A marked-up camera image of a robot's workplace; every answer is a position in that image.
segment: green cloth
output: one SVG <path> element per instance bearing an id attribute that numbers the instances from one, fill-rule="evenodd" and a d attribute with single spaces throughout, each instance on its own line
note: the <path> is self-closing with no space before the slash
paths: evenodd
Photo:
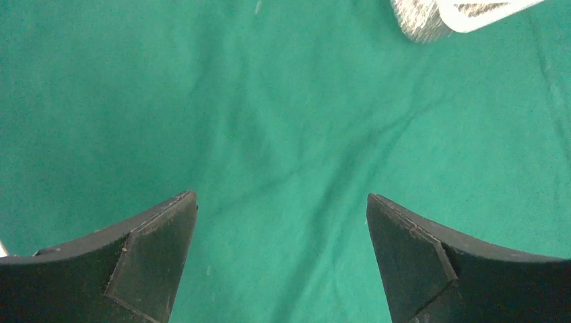
<path id="1" fill-rule="evenodd" d="M 429 45 L 388 0 L 0 10 L 0 239 L 31 255 L 196 190 L 171 322 L 390 322 L 370 192 L 571 257 L 567 0 Z"/>

